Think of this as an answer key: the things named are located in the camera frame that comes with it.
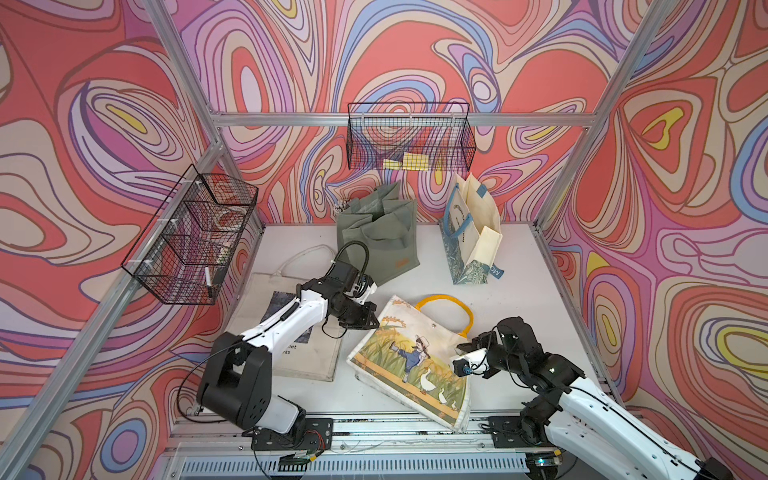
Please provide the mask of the cream canvas tote bag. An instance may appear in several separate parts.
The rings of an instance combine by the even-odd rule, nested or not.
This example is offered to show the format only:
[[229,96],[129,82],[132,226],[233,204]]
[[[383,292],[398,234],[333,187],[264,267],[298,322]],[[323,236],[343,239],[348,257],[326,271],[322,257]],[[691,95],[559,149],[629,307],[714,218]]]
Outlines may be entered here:
[[[272,273],[253,273],[246,282],[227,331],[248,337],[248,332],[266,321],[296,297],[297,286],[304,278],[291,277],[285,269],[296,264],[323,260],[326,264],[336,251],[325,244],[310,247],[286,260]],[[305,330],[273,361],[273,374],[307,380],[331,382],[334,379],[341,340],[341,329],[335,322],[326,330],[317,324]]]

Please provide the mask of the white bag yellow handles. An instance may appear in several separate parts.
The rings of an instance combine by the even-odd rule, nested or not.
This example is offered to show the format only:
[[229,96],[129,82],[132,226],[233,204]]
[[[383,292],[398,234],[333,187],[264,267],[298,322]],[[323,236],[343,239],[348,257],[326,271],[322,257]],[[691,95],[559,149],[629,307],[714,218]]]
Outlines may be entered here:
[[465,431],[470,380],[452,365],[462,337],[398,296],[378,321],[346,358],[357,379],[453,432]]

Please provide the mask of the olive green fabric bag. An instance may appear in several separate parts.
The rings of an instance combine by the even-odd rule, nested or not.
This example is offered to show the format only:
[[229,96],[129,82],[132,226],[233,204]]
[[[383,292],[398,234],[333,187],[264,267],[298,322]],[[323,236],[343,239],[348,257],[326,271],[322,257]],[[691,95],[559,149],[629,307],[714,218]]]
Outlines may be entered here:
[[336,217],[337,244],[351,246],[344,262],[361,267],[381,286],[420,265],[417,253],[417,202],[400,196],[399,182],[383,184],[369,195],[350,200]]

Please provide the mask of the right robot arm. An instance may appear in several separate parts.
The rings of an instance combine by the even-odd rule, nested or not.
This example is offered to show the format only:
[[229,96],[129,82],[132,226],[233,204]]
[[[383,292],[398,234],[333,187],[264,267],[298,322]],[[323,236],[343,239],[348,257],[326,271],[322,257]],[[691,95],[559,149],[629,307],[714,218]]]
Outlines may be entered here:
[[731,479],[714,457],[701,460],[645,425],[576,364],[543,349],[532,327],[508,317],[456,348],[458,376],[506,372],[535,392],[519,413],[520,436],[562,448],[608,479]]

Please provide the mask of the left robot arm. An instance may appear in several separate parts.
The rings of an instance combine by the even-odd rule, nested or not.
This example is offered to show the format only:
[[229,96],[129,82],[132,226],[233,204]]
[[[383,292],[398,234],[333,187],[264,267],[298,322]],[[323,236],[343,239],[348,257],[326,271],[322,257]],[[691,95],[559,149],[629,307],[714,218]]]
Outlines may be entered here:
[[379,327],[376,305],[368,300],[376,290],[369,260],[369,247],[352,240],[324,276],[299,284],[295,298],[272,316],[242,334],[221,334],[204,362],[197,403],[244,432],[268,430],[297,441],[306,411],[272,393],[273,362],[307,329],[332,317],[345,332]]

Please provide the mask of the yellow sticky notes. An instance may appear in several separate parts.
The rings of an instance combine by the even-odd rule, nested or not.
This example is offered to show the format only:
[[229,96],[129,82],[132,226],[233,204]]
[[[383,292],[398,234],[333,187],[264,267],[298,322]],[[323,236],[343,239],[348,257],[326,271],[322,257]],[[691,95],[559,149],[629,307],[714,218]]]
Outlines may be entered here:
[[392,171],[429,171],[430,160],[426,154],[405,152],[400,159],[384,159],[382,167]]

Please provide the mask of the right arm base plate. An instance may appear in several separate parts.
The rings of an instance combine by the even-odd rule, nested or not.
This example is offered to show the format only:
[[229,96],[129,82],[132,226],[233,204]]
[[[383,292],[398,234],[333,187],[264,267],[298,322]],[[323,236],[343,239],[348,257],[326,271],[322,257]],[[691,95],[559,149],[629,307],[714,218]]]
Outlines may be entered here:
[[527,415],[490,416],[479,427],[498,449],[555,449],[546,436],[545,423]]

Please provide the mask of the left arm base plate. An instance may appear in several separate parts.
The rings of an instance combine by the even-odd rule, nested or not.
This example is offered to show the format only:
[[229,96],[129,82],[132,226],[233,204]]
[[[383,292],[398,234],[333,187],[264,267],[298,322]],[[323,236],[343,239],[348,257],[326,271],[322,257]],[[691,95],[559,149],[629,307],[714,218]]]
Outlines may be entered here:
[[288,433],[258,427],[249,434],[254,451],[299,450],[320,453],[332,446],[334,420],[330,417],[314,417],[300,420]]

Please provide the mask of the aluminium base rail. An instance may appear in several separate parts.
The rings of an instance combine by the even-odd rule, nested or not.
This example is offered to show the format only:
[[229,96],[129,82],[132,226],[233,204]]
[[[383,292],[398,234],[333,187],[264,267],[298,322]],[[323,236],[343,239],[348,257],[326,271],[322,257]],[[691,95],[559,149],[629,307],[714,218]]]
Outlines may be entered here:
[[233,427],[182,424],[161,457],[158,479],[597,479],[558,447],[514,436],[516,411],[480,411],[454,433],[406,412],[334,414],[321,446],[254,451]]

